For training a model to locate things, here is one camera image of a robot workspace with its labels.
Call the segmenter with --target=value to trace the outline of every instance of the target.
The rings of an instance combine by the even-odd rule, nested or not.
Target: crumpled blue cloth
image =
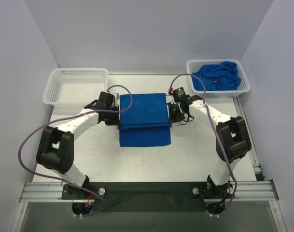
[[[236,63],[224,61],[220,64],[206,64],[192,73],[202,80],[206,91],[237,90],[241,83]],[[203,91],[201,83],[192,77],[194,89]]]
[[[132,94],[130,109],[120,114],[120,146],[149,147],[171,143],[165,93]],[[120,96],[120,109],[130,104],[128,94]]]

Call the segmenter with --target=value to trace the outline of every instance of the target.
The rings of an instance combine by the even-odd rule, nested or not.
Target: laundry basket
[[[226,90],[226,91],[206,91],[206,98],[231,98],[237,97],[241,93],[249,92],[251,87],[247,75],[241,65],[241,63],[236,59],[196,59],[189,60],[186,63],[187,73],[192,74],[199,71],[199,69],[205,64],[220,64],[224,61],[230,61],[237,64],[238,67],[238,76],[241,79],[241,83],[238,86],[237,90]],[[197,95],[201,96],[204,91],[198,91],[194,89],[192,78],[189,77],[189,81],[192,87],[192,90]]]
[[[107,89],[108,70],[93,68],[54,69],[42,101],[58,108],[80,108]]]

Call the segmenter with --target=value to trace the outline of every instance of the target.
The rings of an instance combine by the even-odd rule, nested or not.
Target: blue cloth
[[[133,94],[130,109],[120,114],[120,146],[165,146],[171,143],[165,93]],[[129,95],[120,96],[120,109],[130,104]]]
[[[206,91],[237,90],[241,79],[236,63],[224,61],[220,64],[206,64],[198,72],[192,73],[202,80]],[[201,83],[192,77],[194,89],[203,91]]]

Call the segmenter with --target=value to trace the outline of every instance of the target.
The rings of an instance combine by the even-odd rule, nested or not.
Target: cable
[[[223,147],[222,141],[221,141],[221,139],[220,139],[218,133],[216,132],[215,125],[214,125],[214,123],[213,123],[213,121],[212,121],[212,118],[211,118],[211,115],[210,115],[209,107],[208,107],[208,105],[206,104],[206,99],[205,99],[205,96],[206,96],[206,87],[205,87],[204,83],[202,82],[202,80],[199,79],[197,76],[195,76],[195,75],[193,75],[193,74],[189,74],[189,73],[179,74],[178,76],[176,76],[176,77],[172,80],[172,82],[171,82],[171,84],[170,84],[170,88],[169,88],[169,92],[168,92],[168,93],[170,94],[170,93],[172,92],[172,85],[173,85],[173,83],[175,82],[175,80],[176,80],[177,78],[179,78],[180,76],[191,76],[191,77],[197,79],[197,80],[201,83],[201,85],[203,86],[204,93],[203,93],[203,95],[202,95],[201,97],[202,97],[202,99],[203,99],[203,103],[204,103],[204,105],[205,105],[205,107],[206,107],[206,110],[207,110],[208,119],[209,119],[209,122],[210,122],[210,124],[211,124],[212,130],[213,130],[213,132],[214,132],[215,138],[216,138],[216,140],[218,141],[218,144],[219,144],[220,149],[221,149],[221,151],[222,151],[222,154],[223,154],[224,160],[225,160],[225,162],[226,162],[226,164],[227,164],[227,168],[228,168],[228,170],[229,170],[229,174],[230,174],[230,176],[232,177],[233,181],[235,182],[235,188],[234,188],[233,194],[232,194],[231,199],[230,199],[229,203],[227,204],[225,210],[223,210],[221,213],[219,213],[219,214],[217,214],[217,215],[211,214],[211,216],[216,216],[216,217],[218,217],[218,216],[222,215],[224,212],[226,212],[226,210],[227,210],[227,209],[229,208],[229,206],[231,205],[231,202],[233,201],[233,198],[234,198],[234,196],[235,196],[236,189],[237,189],[237,180],[236,180],[236,178],[235,178],[235,176],[234,176],[234,174],[233,174],[233,170],[232,170],[232,168],[231,168],[231,166],[230,166],[230,164],[229,164],[228,157],[227,157],[227,154],[226,154],[225,149],[224,149],[224,147]]]
[[[102,209],[97,210],[97,211],[95,211],[95,212],[93,212],[93,213],[90,213],[90,214],[88,214],[88,215],[85,215],[85,216],[94,215],[94,214],[100,213],[100,212],[102,212],[103,210],[105,210],[105,208],[106,208],[106,203],[105,203],[104,199],[103,199],[101,196],[99,196],[98,194],[94,193],[93,191],[90,191],[90,190],[88,190],[88,189],[86,189],[86,188],[80,187],[80,186],[78,186],[78,185],[76,185],[76,184],[70,183],[70,182],[68,182],[67,180],[63,179],[63,178],[60,178],[60,177],[54,177],[54,176],[51,176],[51,175],[44,175],[44,174],[37,173],[37,172],[35,172],[35,171],[29,169],[29,168],[23,163],[23,161],[22,161],[22,159],[21,159],[21,151],[22,151],[23,146],[26,144],[26,142],[27,142],[27,141],[28,141],[28,140],[29,140],[29,139],[30,139],[30,138],[31,138],[36,132],[40,131],[41,129],[43,129],[43,128],[47,127],[47,126],[49,126],[50,124],[53,124],[53,123],[56,123],[56,122],[61,122],[61,121],[64,121],[64,120],[72,120],[72,119],[76,119],[76,118],[83,117],[83,116],[86,116],[86,115],[89,115],[89,114],[93,114],[93,113],[97,113],[97,112],[122,113],[122,112],[127,111],[127,110],[132,106],[132,104],[133,104],[133,97],[132,97],[131,92],[130,92],[126,87],[124,87],[124,86],[122,86],[122,85],[114,85],[114,86],[110,86],[110,87],[107,89],[107,91],[109,92],[109,90],[110,90],[111,88],[113,88],[113,87],[121,87],[121,88],[124,88],[124,89],[128,92],[128,94],[130,95],[131,102],[130,102],[129,106],[128,106],[126,109],[121,110],[121,111],[114,111],[114,110],[93,110],[93,111],[89,111],[89,112],[87,112],[87,113],[85,113],[85,114],[79,114],[79,115],[75,115],[75,116],[71,116],[71,117],[64,117],[64,118],[60,118],[60,119],[56,119],[56,120],[53,120],[53,121],[47,122],[47,123],[41,125],[40,127],[36,128],[34,131],[32,131],[32,132],[31,132],[31,133],[30,133],[30,134],[29,134],[29,135],[28,135],[28,136],[22,141],[22,143],[21,143],[21,145],[20,145],[20,147],[19,147],[19,149],[18,149],[18,161],[19,161],[20,165],[21,165],[26,171],[28,171],[29,173],[32,173],[32,174],[34,174],[34,175],[38,175],[38,176],[41,176],[41,177],[46,177],[46,178],[50,178],[50,179],[55,179],[55,180],[60,180],[60,181],[66,182],[67,184],[69,184],[69,185],[71,185],[71,186],[73,186],[73,187],[75,187],[75,188],[81,189],[81,190],[83,190],[83,191],[86,191],[86,192],[88,192],[88,193],[94,195],[96,198],[98,198],[98,199],[100,199],[100,200],[102,201],[102,203],[104,204],[104,207],[103,207]]]

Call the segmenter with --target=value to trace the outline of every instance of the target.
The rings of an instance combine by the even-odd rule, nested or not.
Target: empty white basket
[[[107,69],[55,69],[50,74],[42,101],[58,108],[80,108],[98,99],[107,85]]]
[[[199,69],[205,64],[220,64],[224,61],[230,61],[237,64],[238,67],[238,76],[241,79],[241,83],[238,86],[237,90],[230,90],[230,91],[206,91],[206,98],[231,98],[237,97],[241,93],[249,92],[251,87],[248,80],[247,75],[241,65],[241,63],[236,59],[196,59],[196,60],[189,60],[186,63],[186,70],[187,73],[192,74],[199,71]],[[198,91],[194,89],[192,78],[189,77],[190,84],[192,87],[193,92],[197,93],[197,95],[203,95],[204,91]]]

